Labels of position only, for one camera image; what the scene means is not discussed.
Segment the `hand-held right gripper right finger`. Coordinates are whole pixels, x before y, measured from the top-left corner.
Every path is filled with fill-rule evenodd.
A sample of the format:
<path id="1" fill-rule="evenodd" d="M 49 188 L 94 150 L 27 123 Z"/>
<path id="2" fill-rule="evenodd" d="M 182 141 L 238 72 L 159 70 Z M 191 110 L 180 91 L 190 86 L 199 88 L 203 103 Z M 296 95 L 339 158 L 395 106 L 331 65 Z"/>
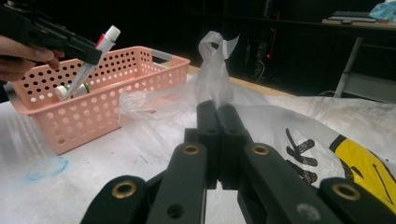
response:
<path id="1" fill-rule="evenodd" d="M 221 150 L 219 181 L 223 189 L 238 189 L 241 174 L 240 156 L 252 141 L 238 112 L 233 105 L 219 109 L 221 127 Z"/>

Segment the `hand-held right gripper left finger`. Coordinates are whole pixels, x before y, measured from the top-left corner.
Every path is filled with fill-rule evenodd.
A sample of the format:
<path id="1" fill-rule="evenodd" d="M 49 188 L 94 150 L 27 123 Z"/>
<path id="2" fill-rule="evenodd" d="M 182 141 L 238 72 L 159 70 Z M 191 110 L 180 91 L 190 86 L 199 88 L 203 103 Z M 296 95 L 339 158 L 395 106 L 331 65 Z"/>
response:
<path id="1" fill-rule="evenodd" d="M 217 187 L 219 178 L 220 126 L 217 109 L 208 100 L 196 106 L 197 127 L 185 130 L 185 142 L 197 142 L 207 149 L 206 185 L 208 189 Z"/>

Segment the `silver and red ointment tube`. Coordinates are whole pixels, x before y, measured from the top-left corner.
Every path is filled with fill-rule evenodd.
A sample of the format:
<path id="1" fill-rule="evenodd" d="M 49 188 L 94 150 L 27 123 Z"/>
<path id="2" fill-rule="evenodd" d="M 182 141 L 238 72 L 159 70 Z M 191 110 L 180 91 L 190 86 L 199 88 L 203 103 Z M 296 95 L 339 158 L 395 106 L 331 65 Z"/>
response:
<path id="1" fill-rule="evenodd" d="M 96 49 L 99 50 L 99 60 L 96 63 L 84 63 L 72 83 L 70 84 L 64 99 L 69 99 L 78 88 L 85 82 L 91 72 L 95 69 L 96 65 L 101 62 L 104 56 L 112 49 L 116 44 L 116 40 L 120 35 L 120 29 L 114 25 L 111 25 L 107 31 L 102 34 L 96 44 Z"/>

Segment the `small white jar green label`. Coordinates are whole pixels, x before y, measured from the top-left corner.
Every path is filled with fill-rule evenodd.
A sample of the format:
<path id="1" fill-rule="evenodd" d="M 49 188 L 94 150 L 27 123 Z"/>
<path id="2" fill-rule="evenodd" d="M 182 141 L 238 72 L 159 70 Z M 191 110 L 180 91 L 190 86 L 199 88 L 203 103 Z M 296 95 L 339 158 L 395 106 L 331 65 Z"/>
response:
<path id="1" fill-rule="evenodd" d="M 62 101 L 64 97 L 66 96 L 67 92 L 69 90 L 69 85 L 66 86 L 59 86 L 55 88 L 55 94 L 57 98 Z M 69 99 L 73 99 L 75 97 L 78 97 L 80 95 L 84 95 L 90 92 L 89 86 L 87 83 L 81 84 L 78 88 L 75 89 L 74 93 L 69 96 Z"/>

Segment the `pink perforated plastic basket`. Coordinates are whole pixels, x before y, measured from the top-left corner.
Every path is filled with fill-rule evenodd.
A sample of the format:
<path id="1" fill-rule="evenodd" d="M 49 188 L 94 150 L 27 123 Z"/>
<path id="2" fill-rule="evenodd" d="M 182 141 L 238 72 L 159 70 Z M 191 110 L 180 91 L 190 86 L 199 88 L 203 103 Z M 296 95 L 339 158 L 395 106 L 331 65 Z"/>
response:
<path id="1" fill-rule="evenodd" d="M 55 90 L 72 82 L 82 61 L 61 62 L 58 70 L 37 66 L 6 85 L 8 99 L 30 116 L 57 154 L 79 147 L 120 127 L 124 91 L 156 91 L 186 82 L 188 59 L 146 47 L 112 50 L 84 81 L 89 91 L 62 101 Z"/>

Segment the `white table cover sheet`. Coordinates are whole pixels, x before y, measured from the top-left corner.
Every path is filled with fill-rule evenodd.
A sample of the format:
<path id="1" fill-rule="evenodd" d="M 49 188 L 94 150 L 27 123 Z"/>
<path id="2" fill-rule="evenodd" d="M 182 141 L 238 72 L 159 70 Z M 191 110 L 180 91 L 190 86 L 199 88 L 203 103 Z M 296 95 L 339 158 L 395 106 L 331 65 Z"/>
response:
<path id="1" fill-rule="evenodd" d="M 181 107 L 56 155 L 30 117 L 0 104 L 0 224 L 79 224 L 111 179 L 164 170 L 195 124 L 195 110 Z"/>

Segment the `dark keyboard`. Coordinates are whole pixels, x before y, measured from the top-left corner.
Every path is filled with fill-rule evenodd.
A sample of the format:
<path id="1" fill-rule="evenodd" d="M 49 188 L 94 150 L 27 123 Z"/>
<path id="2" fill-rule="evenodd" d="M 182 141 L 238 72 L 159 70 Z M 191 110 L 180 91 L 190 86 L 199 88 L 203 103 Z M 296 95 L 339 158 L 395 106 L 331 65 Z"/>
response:
<path id="1" fill-rule="evenodd" d="M 329 17 L 329 20 L 376 22 L 376 19 L 371 17 L 369 12 L 359 12 L 359 11 L 335 11 Z"/>

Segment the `light blue bag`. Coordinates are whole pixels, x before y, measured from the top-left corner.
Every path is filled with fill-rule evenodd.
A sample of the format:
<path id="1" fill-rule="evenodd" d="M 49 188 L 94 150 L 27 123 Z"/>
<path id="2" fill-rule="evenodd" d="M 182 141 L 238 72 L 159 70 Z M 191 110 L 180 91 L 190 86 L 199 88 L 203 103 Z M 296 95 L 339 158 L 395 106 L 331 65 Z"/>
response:
<path id="1" fill-rule="evenodd" d="M 396 21 L 396 0 L 385 0 L 383 3 L 377 4 L 369 13 L 369 15 L 377 20 Z"/>

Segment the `metal frame desk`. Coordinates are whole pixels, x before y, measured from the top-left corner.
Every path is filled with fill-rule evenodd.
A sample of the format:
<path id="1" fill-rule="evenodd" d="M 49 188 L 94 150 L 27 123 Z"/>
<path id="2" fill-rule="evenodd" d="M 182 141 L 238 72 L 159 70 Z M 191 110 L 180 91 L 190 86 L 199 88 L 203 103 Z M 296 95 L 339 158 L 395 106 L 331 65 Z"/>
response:
<path id="1" fill-rule="evenodd" d="M 368 32 L 396 32 L 396 23 L 336 21 L 324 19 L 323 24 L 336 25 L 338 28 L 359 28 Z M 363 43 L 363 34 L 356 37 L 354 46 L 349 54 L 346 66 L 340 76 L 333 96 L 341 98 L 343 94 L 350 94 L 360 98 L 388 104 L 396 104 L 396 81 L 381 77 L 366 76 L 354 73 L 352 67 Z"/>

